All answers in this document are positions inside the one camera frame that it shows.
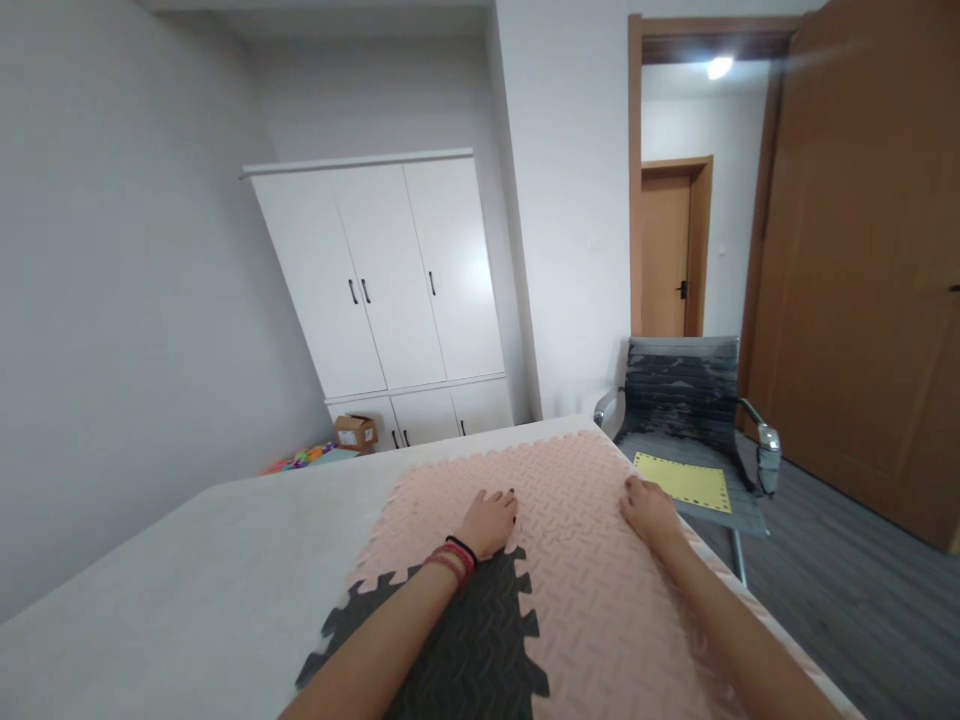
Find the light bulb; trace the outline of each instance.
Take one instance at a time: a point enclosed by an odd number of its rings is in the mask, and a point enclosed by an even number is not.
[[[722,78],[733,67],[733,58],[729,56],[716,57],[707,66],[707,77],[711,80]]]

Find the red bracelet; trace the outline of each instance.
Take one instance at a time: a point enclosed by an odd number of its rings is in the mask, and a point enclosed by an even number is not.
[[[436,550],[434,550],[434,552],[449,552],[456,555],[458,558],[460,558],[460,562],[463,563],[463,567],[466,568],[467,574],[470,575],[471,577],[477,571],[477,566],[474,564],[473,558],[467,554],[466,550],[464,550],[462,547],[460,547],[456,543],[451,543],[451,542],[444,543],[443,545],[438,547]]]
[[[440,565],[443,565],[445,568],[450,570],[457,577],[457,592],[463,592],[463,589],[467,585],[467,576],[466,574],[461,574],[460,567],[450,558],[444,557],[442,553],[434,553],[426,560],[423,561],[424,565],[429,565],[430,563],[435,562]]]

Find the bracelet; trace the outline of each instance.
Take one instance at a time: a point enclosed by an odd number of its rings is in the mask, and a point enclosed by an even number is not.
[[[453,562],[449,557],[452,555],[460,561],[459,564]],[[428,563],[435,562],[443,565],[445,568],[449,569],[454,575],[457,576],[457,591],[463,592],[463,589],[466,587],[467,583],[476,573],[476,568],[473,566],[473,563],[470,560],[470,557],[464,552],[461,548],[457,547],[453,543],[444,543],[436,550],[434,550],[430,557],[424,560],[423,564],[427,565]]]
[[[454,537],[453,535],[447,535],[447,537],[445,538],[445,540],[446,540],[446,542],[448,542],[448,543],[451,543],[451,542],[452,542],[452,543],[454,543],[455,545],[458,545],[459,547],[461,547],[461,548],[463,548],[464,550],[466,550],[467,553],[470,555],[470,557],[473,559],[473,566],[474,566],[474,567],[477,567],[477,566],[480,564],[480,561],[477,560],[476,554],[473,552],[473,550],[471,550],[471,549],[469,548],[469,546],[468,546],[465,542],[463,542],[463,540],[460,540],[460,539]]]
[[[477,571],[477,566],[474,564],[473,559],[463,551],[463,548],[454,545],[453,543],[444,543],[438,547],[434,552],[446,552],[451,555],[456,555],[460,558],[460,562],[463,563],[463,567],[466,568],[467,574],[471,577]]]
[[[457,564],[453,562],[450,558],[444,557],[442,553],[434,553],[426,560],[423,561],[424,565],[429,565],[430,563],[435,562],[439,565],[443,565],[450,572],[452,572],[457,578],[457,592],[463,592],[463,588],[467,584],[466,574],[461,575],[460,570],[457,567]]]

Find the door frame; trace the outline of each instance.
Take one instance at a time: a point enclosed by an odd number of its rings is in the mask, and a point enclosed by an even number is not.
[[[767,229],[770,183],[773,177],[786,57],[793,35],[799,29],[804,17],[796,15],[645,20],[640,14],[631,14],[627,18],[631,248],[639,247],[642,242],[640,193],[643,182],[643,161],[640,152],[640,128],[643,65],[702,62],[721,53],[729,53],[739,60],[771,61],[760,140],[760,162],[757,167],[757,191],[750,234],[743,324],[740,332],[737,383],[741,397],[749,397],[750,392],[750,369],[753,361],[757,302],[760,295],[760,270],[763,265],[763,243]],[[737,427],[740,430],[744,430],[744,420],[744,412],[738,408]],[[747,430],[748,432],[753,430],[752,424]]]
[[[687,305],[683,336],[703,335],[703,301],[707,282],[707,243],[710,236],[710,198],[713,194],[713,155],[677,160],[654,160],[641,164],[641,180],[690,178],[690,224],[687,231]],[[639,335],[643,284],[639,258],[630,262],[630,332]]]

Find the interlocking foam tile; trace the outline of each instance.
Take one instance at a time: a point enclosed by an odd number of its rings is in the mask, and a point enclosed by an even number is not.
[[[348,585],[360,593],[378,578],[423,561],[460,522],[480,489],[515,488],[520,512],[506,551],[527,559],[539,638],[524,643],[547,673],[550,696],[534,696],[534,716],[742,717],[706,638],[682,596],[620,517],[623,481],[637,470],[605,437],[567,435],[532,446],[413,468],[402,476]],[[853,706],[689,528],[694,549],[774,631],[849,717]]]
[[[531,696],[549,695],[547,676],[527,657],[523,640],[539,635],[536,613],[521,616],[518,597],[530,592],[530,576],[517,577],[512,555],[498,553],[447,607],[411,668],[387,718],[532,718]],[[411,568],[410,575],[417,568]],[[377,589],[350,590],[343,608],[330,613],[322,653],[311,653],[297,687],[303,688],[347,638],[401,586],[381,575]]]

